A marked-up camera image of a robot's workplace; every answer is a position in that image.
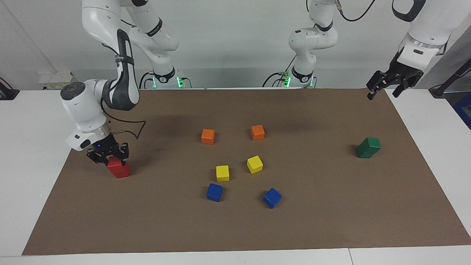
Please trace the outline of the blue wooden block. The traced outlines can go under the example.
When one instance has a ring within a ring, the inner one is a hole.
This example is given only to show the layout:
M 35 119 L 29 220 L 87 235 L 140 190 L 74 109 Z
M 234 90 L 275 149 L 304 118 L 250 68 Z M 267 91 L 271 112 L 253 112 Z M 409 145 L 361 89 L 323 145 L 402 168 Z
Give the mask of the blue wooden block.
M 206 198 L 215 202 L 222 199 L 223 187 L 221 185 L 210 183 L 206 192 Z
M 275 188 L 270 188 L 265 192 L 262 200 L 269 209 L 273 209 L 281 199 L 282 195 Z

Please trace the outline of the green wooden block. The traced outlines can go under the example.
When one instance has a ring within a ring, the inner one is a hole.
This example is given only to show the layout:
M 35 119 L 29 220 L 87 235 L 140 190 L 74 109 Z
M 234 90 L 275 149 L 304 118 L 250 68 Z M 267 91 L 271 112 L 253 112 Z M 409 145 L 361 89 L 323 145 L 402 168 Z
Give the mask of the green wooden block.
M 382 148 L 379 138 L 376 137 L 366 137 L 361 143 L 362 146 L 374 146 L 376 148 Z
M 355 152 L 358 158 L 371 158 L 379 149 L 374 146 L 359 145 Z

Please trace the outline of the brown table mat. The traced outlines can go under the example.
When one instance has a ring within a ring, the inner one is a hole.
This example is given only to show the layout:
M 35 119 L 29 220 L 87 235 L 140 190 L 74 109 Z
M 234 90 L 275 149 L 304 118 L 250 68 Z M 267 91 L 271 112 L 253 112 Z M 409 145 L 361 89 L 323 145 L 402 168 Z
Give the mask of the brown table mat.
M 24 255 L 471 245 L 384 91 L 142 90 L 133 110 L 110 113 L 147 122 L 138 141 L 116 136 L 131 176 L 72 150 Z M 265 137 L 253 141 L 259 124 Z M 358 158 L 366 137 L 382 148 Z M 251 174 L 257 155 L 263 169 Z M 216 181 L 220 165 L 229 181 Z M 206 198 L 210 183 L 220 202 Z M 282 195 L 273 209 L 270 188 Z

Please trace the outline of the black tripod leg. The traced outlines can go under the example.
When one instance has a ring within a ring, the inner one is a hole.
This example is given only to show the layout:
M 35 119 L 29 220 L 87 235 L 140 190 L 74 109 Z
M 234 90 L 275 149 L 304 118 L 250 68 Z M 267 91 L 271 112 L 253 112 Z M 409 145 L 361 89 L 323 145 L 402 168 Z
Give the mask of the black tripod leg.
M 428 89 L 430 92 L 431 96 L 440 99 L 443 98 L 443 95 L 446 91 L 446 89 L 451 86 L 455 81 L 461 79 L 461 77 L 464 77 L 469 71 L 471 71 L 471 58 L 469 58 L 456 72 L 454 72 L 449 79 L 447 79 L 444 83 L 433 86 Z

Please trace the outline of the black stand base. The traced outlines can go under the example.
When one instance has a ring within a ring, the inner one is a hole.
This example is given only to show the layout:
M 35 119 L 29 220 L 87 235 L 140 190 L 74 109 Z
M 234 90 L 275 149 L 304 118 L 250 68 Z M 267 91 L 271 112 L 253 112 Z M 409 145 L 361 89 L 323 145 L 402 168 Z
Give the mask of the black stand base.
M 0 101 L 14 100 L 19 92 L 19 89 L 14 89 L 4 78 L 0 77 Z

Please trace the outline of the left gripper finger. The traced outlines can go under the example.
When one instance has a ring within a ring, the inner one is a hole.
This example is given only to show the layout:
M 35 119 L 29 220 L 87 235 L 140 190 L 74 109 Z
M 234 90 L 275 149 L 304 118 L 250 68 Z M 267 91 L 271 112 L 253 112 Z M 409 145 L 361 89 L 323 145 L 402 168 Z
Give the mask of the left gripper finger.
M 380 90 L 384 88 L 383 81 L 386 79 L 386 77 L 387 77 L 386 73 L 378 70 L 369 79 L 369 81 L 367 82 L 367 89 L 369 90 L 367 97 L 369 100 L 373 100 L 377 92 L 379 92 Z
M 416 85 L 417 83 L 417 78 L 416 77 L 410 77 L 410 78 L 404 78 L 401 81 L 399 81 L 399 85 L 394 89 L 392 95 L 395 98 L 398 98 L 402 92 L 404 92 L 408 88 L 412 88 Z

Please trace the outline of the blue box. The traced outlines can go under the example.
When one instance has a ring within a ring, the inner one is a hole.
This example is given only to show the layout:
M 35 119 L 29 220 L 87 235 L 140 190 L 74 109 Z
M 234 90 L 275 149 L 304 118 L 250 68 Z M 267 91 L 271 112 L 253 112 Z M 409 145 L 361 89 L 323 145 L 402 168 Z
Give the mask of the blue box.
M 471 130 L 471 92 L 452 105 L 452 108 Z

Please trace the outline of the white power strip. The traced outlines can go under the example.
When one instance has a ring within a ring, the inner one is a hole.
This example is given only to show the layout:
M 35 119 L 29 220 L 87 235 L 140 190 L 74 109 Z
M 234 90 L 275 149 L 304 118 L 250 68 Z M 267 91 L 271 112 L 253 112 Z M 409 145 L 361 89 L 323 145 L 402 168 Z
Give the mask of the white power strip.
M 61 90 L 64 86 L 72 82 L 77 82 L 72 72 L 42 73 L 40 74 L 39 88 Z

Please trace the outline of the red wooden block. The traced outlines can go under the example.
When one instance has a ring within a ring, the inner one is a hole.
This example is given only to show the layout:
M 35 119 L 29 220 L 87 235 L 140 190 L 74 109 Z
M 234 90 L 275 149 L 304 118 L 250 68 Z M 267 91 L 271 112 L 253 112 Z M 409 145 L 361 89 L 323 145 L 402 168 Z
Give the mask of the red wooden block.
M 123 162 L 121 161 L 121 159 L 119 159 L 115 156 L 110 156 L 108 158 L 107 168 L 112 173 L 117 173 L 117 172 L 128 171 L 129 166 L 128 166 L 128 164 L 124 165 Z
M 108 170 L 117 179 L 130 176 L 130 167 L 128 166 L 108 167 Z

